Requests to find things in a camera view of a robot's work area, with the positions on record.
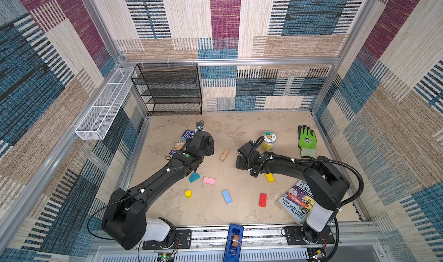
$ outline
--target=pink block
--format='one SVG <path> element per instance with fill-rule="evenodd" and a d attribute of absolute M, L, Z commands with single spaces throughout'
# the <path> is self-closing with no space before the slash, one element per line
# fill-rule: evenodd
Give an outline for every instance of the pink block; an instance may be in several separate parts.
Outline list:
<path fill-rule="evenodd" d="M 212 177 L 203 177 L 203 183 L 215 185 L 215 178 Z"/>

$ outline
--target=white mesh shelf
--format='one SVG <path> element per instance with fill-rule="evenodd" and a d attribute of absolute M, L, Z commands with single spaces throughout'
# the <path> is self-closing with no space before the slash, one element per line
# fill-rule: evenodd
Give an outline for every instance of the white mesh shelf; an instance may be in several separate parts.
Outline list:
<path fill-rule="evenodd" d="M 134 68 L 119 68 L 115 71 L 75 130 L 82 140 L 104 139 L 132 86 L 131 78 L 136 76 Z"/>

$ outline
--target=black and green glove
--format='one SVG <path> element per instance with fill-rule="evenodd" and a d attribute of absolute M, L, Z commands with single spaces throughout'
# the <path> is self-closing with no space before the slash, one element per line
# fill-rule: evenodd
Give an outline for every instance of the black and green glove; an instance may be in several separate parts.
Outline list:
<path fill-rule="evenodd" d="M 317 137 L 306 125 L 299 126 L 299 148 L 302 158 L 317 158 Z"/>

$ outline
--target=book cover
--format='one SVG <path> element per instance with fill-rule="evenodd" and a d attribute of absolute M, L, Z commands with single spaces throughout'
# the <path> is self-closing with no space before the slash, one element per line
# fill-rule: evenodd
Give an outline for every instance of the book cover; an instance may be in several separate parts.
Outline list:
<path fill-rule="evenodd" d="M 297 182 L 279 199 L 279 202 L 297 223 L 305 221 L 307 213 L 315 203 L 311 190 L 304 181 Z"/>
<path fill-rule="evenodd" d="M 194 133 L 195 131 L 186 130 L 180 140 L 175 144 L 174 148 L 170 151 L 169 155 L 174 155 L 176 152 L 178 152 L 186 143 L 186 139 L 192 139 L 192 137 L 194 137 Z"/>

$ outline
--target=black wire shelf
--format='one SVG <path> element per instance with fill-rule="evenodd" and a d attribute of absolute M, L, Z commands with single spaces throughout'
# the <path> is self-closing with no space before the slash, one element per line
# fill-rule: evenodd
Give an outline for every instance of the black wire shelf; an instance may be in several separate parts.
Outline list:
<path fill-rule="evenodd" d="M 196 63 L 138 64 L 132 79 L 152 115 L 201 115 L 202 90 Z"/>

